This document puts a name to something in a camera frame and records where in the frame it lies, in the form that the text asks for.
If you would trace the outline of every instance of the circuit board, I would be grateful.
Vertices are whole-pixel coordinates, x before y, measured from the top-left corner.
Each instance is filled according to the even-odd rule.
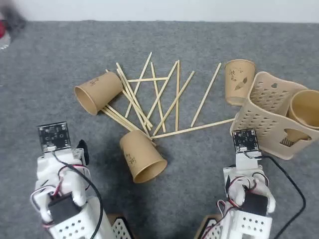
[[[66,122],[40,125],[38,126],[38,133],[43,153],[71,147]]]
[[[256,132],[253,128],[232,131],[236,153],[259,150]]]

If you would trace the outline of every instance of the overturned paper cup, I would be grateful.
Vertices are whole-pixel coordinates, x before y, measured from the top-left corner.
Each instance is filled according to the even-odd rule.
[[[167,161],[140,131],[132,131],[120,140],[120,146],[135,183],[144,183],[162,173]]]
[[[244,105],[255,77],[256,66],[252,61],[237,59],[225,66],[225,99],[234,106]]]
[[[123,89],[120,78],[108,72],[74,88],[76,98],[83,108],[92,115],[97,115],[108,102]]]
[[[302,90],[294,94],[290,101],[288,118],[308,128],[319,130],[319,91]],[[287,139],[292,142],[310,139],[299,130],[287,129],[286,133]]]

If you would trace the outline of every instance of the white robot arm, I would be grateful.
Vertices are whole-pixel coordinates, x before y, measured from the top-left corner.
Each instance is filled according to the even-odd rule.
[[[233,132],[236,165],[223,169],[227,201],[223,203],[222,219],[207,224],[200,239],[268,239],[276,200],[271,194],[262,166],[253,129]]]
[[[86,190],[94,185],[85,152],[71,149],[66,122],[41,125],[38,130],[43,156],[37,160],[37,182],[30,201],[43,226],[54,239],[116,239],[100,200],[87,196]]]

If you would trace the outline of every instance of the wire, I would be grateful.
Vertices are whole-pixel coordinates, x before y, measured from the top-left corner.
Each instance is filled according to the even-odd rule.
[[[83,178],[94,190],[94,192],[96,193],[96,196],[99,199],[100,202],[100,215],[99,215],[99,220],[98,223],[96,224],[95,230],[93,232],[93,234],[91,235],[91,239],[93,239],[96,234],[98,233],[101,223],[102,223],[102,218],[103,218],[103,201],[102,201],[102,197],[101,194],[99,192],[99,190],[95,187],[95,185],[92,183],[92,181],[90,179],[88,179],[83,173],[81,173],[79,170],[77,170],[75,167],[73,167],[71,164],[65,163],[63,161],[61,161],[60,159],[58,159],[58,157],[55,155],[55,152],[52,152],[53,156],[55,157],[55,159],[64,164],[66,167],[68,167],[69,169],[71,169],[73,172],[77,173],[81,178]]]
[[[223,216],[224,216],[224,213],[223,213],[223,211],[220,209],[220,206],[219,206],[220,203],[223,204],[224,208],[225,208],[226,203],[225,203],[223,200],[221,200],[221,199],[219,199],[219,200],[217,201],[217,203],[216,203],[216,205],[217,205],[217,207],[218,207],[218,209],[219,209],[219,211],[220,211],[220,213],[221,213],[221,215],[222,215],[222,217],[223,217]]]
[[[62,185],[62,181],[63,181],[63,178],[61,177],[60,178],[60,181],[58,183],[58,186],[56,187],[54,193],[52,194],[53,197],[55,197],[59,192],[60,192],[60,188],[61,188],[61,185]]]
[[[205,232],[205,234],[201,237],[201,239],[205,239],[206,236],[208,235],[208,233],[209,233],[215,226],[217,226],[218,224],[220,224],[220,222],[227,216],[228,212],[229,212],[231,209],[234,209],[234,208],[235,208],[235,207],[230,207],[230,208],[226,211],[225,215],[219,220],[219,222],[217,222],[216,224],[211,225],[211,226],[209,226],[209,227],[206,227],[206,229],[208,229],[208,230],[207,230],[207,231]]]
[[[267,176],[266,176],[265,174],[262,174],[262,173],[260,173],[260,172],[255,172],[255,173],[253,173],[251,176],[254,177],[255,174],[260,174],[261,176],[263,176],[264,179],[265,179],[266,186],[267,186],[267,187],[269,186],[269,179],[267,178]]]
[[[230,187],[234,184],[234,182],[236,182],[237,180],[241,180],[241,179],[247,179],[248,183],[249,183],[249,189],[248,190],[253,190],[255,187],[256,187],[256,184],[251,187],[251,184],[250,184],[250,180],[248,177],[246,176],[238,176],[238,177],[235,177],[229,184],[228,186],[228,192],[227,192],[227,196],[228,196],[228,201],[231,205],[233,205],[235,208],[240,208],[240,206],[238,206],[229,196],[229,190],[230,190]]]
[[[278,239],[280,237],[280,235],[285,231],[285,229],[305,210],[306,204],[307,204],[306,198],[305,198],[304,194],[302,193],[302,191],[300,190],[300,188],[297,186],[297,184],[293,181],[293,179],[286,172],[286,170],[282,166],[280,166],[280,164],[277,163],[277,161],[273,157],[265,155],[265,156],[258,156],[256,158],[270,159],[284,173],[284,175],[288,178],[288,180],[291,182],[291,184],[295,187],[295,189],[298,191],[299,195],[301,196],[301,198],[303,200],[303,206],[301,207],[301,209],[281,228],[281,230],[274,237],[274,239]]]
[[[92,180],[92,177],[91,177],[91,173],[90,173],[90,170],[85,166],[85,165],[82,165],[82,164],[71,164],[73,167],[77,168],[77,167],[81,167],[83,168],[83,171],[85,171],[86,173],[84,173],[84,175],[88,174],[88,178],[90,180]],[[63,169],[67,168],[67,166],[63,166],[62,168],[59,169],[58,171],[58,176],[59,178],[61,177],[60,176],[60,173],[62,172]]]
[[[31,193],[31,195],[30,195],[30,202],[31,202],[32,206],[34,207],[34,209],[36,209],[37,211],[40,211],[40,206],[39,206],[38,203],[35,201],[34,196],[35,196],[36,193],[39,193],[39,192],[42,193],[43,190],[45,190],[45,189],[47,189],[47,188],[52,188],[52,190],[49,191],[49,192],[46,192],[46,193],[51,193],[51,192],[54,193],[55,190],[56,190],[56,187],[53,186],[53,185],[45,185],[45,186],[39,187],[38,189],[34,190],[34,191]]]

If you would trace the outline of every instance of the perforated basket wall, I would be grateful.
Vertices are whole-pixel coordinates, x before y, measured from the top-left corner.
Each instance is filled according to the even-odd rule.
[[[236,114],[230,131],[255,128],[262,150],[282,159],[291,159],[319,138],[319,131],[286,117],[292,96],[305,89],[300,84],[279,79],[267,72],[257,73],[248,100]],[[299,130],[311,139],[292,143],[286,139],[285,129],[288,128]]]

